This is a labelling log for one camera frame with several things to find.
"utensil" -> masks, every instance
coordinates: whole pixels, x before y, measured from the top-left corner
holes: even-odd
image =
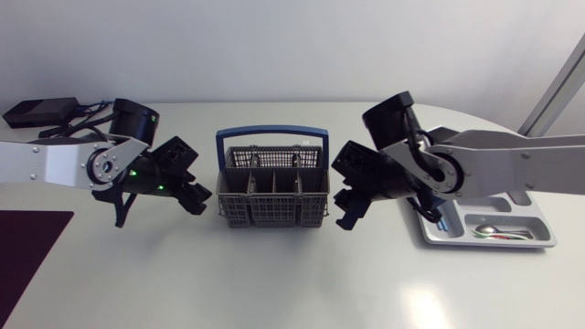
[[[534,238],[532,236],[532,233],[530,233],[530,231],[525,230],[525,229],[503,231],[503,230],[498,229],[494,225],[489,225],[489,224],[478,225],[477,228],[475,228],[475,231],[480,232],[480,233],[485,233],[485,234],[497,234],[497,233],[516,234],[516,235],[520,235],[520,236],[525,236],[528,239]]]
[[[482,233],[475,230],[471,230],[476,238],[480,239],[521,239],[528,240],[529,238],[525,235],[518,235],[512,233]]]

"black box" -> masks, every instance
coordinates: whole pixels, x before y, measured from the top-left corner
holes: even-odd
[[[10,128],[64,125],[79,106],[75,97],[21,101],[2,117]]]

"white wall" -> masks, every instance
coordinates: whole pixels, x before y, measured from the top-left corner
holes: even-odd
[[[510,128],[585,31],[582,0],[2,0],[23,99],[415,101]]]

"white table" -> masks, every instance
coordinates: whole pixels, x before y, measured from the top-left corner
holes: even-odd
[[[197,181],[215,192],[215,132],[250,124],[301,124],[330,133],[330,158],[353,140],[372,103],[150,104],[161,113],[155,145],[179,135],[200,156]],[[417,105],[424,128],[501,130],[455,111]],[[35,129],[0,140],[25,141]],[[300,136],[256,144],[301,143]],[[233,144],[248,145],[249,140]],[[534,194],[558,239],[553,249],[427,244],[410,207],[377,202],[351,232],[330,213],[321,228],[230,229],[214,195],[203,216],[174,199],[138,196],[126,226],[90,191],[0,185],[1,209],[73,210],[6,328],[492,328],[582,327],[583,196]]]

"robotic arm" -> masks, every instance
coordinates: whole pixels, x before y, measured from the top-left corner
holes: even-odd
[[[89,189],[97,200],[115,205],[118,228],[138,194],[175,197],[186,211],[200,215],[211,192],[189,184],[195,177],[187,169],[197,152],[178,137],[146,151],[158,118],[152,109],[118,99],[107,118],[113,120],[108,134],[0,142],[0,183],[47,182]],[[125,203],[124,192],[130,194]]]
[[[513,133],[446,128],[423,131],[402,92],[363,115],[378,151],[348,142],[332,167],[352,186],[335,195],[347,230],[372,201],[406,197],[429,221],[446,200],[534,190],[585,194],[578,179],[585,136],[526,138]]]

